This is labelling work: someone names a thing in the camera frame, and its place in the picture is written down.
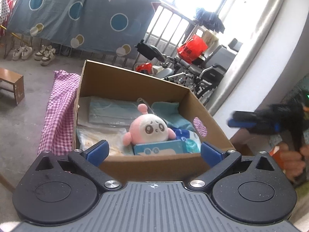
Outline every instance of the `concrete floor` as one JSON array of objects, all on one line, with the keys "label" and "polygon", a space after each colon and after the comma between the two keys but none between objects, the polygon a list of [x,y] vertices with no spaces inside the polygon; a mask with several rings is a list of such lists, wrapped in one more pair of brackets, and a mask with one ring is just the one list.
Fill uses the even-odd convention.
[{"label": "concrete floor", "polygon": [[[12,61],[12,51],[0,67],[24,75],[25,98],[18,106],[14,95],[0,90],[0,173],[16,186],[37,156],[45,109],[53,85],[54,70],[81,74],[84,60],[56,56],[47,67],[33,57]],[[0,185],[0,223],[14,219],[11,193]]]}]

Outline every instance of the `person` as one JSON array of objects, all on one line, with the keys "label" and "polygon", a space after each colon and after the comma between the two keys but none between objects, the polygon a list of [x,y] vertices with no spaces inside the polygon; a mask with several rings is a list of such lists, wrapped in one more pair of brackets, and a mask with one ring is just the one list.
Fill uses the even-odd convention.
[{"label": "person", "polygon": [[306,163],[302,160],[302,156],[309,159],[309,145],[303,146],[299,152],[289,151],[287,144],[281,142],[278,144],[281,150],[280,158],[284,165],[285,175],[293,181],[295,177],[302,174]]}]

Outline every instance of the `plush toy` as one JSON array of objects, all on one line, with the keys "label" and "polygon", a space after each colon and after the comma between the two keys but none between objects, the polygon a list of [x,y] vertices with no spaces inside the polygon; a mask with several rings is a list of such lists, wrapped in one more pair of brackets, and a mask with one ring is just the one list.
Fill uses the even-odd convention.
[{"label": "plush toy", "polygon": [[168,139],[175,139],[175,132],[168,128],[163,119],[147,112],[147,105],[139,104],[138,110],[143,114],[136,118],[123,137],[125,146],[162,142]]}]

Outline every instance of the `blue box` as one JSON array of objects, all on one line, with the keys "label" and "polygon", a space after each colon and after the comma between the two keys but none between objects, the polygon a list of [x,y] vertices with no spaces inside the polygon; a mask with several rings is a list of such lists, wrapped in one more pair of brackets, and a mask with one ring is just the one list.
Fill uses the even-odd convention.
[{"label": "blue box", "polygon": [[175,155],[180,153],[187,153],[186,143],[182,140],[170,140],[163,142],[147,143],[135,145],[135,155]]}]

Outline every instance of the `drain pipe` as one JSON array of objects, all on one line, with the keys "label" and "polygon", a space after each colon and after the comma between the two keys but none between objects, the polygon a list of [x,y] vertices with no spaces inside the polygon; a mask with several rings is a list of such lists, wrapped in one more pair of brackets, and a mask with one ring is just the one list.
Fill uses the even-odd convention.
[{"label": "drain pipe", "polygon": [[234,90],[260,50],[284,0],[268,0],[250,40],[244,43],[218,88],[206,105],[213,116]]}]

